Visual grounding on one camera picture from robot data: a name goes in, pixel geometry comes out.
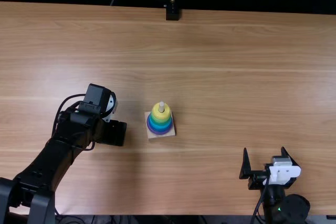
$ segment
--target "rainbow ring stack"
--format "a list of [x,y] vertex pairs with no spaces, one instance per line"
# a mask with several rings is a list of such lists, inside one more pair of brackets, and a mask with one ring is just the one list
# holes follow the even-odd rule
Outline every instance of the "rainbow ring stack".
[[154,105],[151,112],[145,113],[148,138],[175,135],[172,112],[164,102]]

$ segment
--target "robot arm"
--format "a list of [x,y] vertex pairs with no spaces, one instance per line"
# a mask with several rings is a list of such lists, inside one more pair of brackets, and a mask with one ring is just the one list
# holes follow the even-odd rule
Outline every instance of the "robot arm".
[[13,223],[9,207],[20,205],[30,212],[18,223],[55,223],[55,191],[75,158],[91,143],[123,145],[127,124],[110,120],[116,107],[113,92],[90,84],[83,101],[57,115],[57,127],[35,160],[13,180],[0,178],[0,224]]
[[281,156],[273,156],[264,170],[251,170],[246,148],[239,179],[248,179],[249,190],[260,190],[266,224],[304,224],[310,209],[309,201],[296,194],[285,194],[300,175],[301,168],[284,147]]

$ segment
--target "yellow ring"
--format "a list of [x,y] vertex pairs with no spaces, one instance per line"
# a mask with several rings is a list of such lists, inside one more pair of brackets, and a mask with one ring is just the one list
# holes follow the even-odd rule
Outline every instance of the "yellow ring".
[[164,104],[164,111],[160,112],[159,111],[159,103],[154,105],[152,109],[152,114],[155,118],[163,121],[167,121],[170,118],[170,108],[169,106],[165,103]]

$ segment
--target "wooden base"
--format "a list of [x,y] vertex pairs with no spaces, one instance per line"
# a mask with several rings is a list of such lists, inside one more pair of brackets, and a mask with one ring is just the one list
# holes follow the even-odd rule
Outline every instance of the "wooden base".
[[167,136],[175,136],[176,133],[175,133],[175,126],[174,126],[174,119],[173,119],[173,116],[172,116],[172,120],[173,120],[173,127],[170,129],[170,131],[168,131],[166,134],[163,134],[163,135],[156,135],[154,134],[153,132],[151,132],[148,127],[147,127],[147,118],[149,116],[151,112],[145,112],[145,125],[146,125],[146,129],[147,129],[147,137],[149,140],[151,139],[155,139],[155,138],[161,138],[161,137],[167,137]]

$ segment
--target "wood grain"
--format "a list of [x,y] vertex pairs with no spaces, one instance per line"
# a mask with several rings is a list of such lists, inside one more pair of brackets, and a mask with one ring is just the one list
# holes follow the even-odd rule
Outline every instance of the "wood grain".
[[[302,167],[287,193],[336,214],[336,17],[0,3],[0,176],[50,137],[60,102],[113,90],[125,146],[82,153],[56,191],[63,214],[250,215],[243,148],[260,169],[281,146]],[[147,140],[143,113],[170,105],[177,136]],[[16,209],[27,212],[27,209]]]

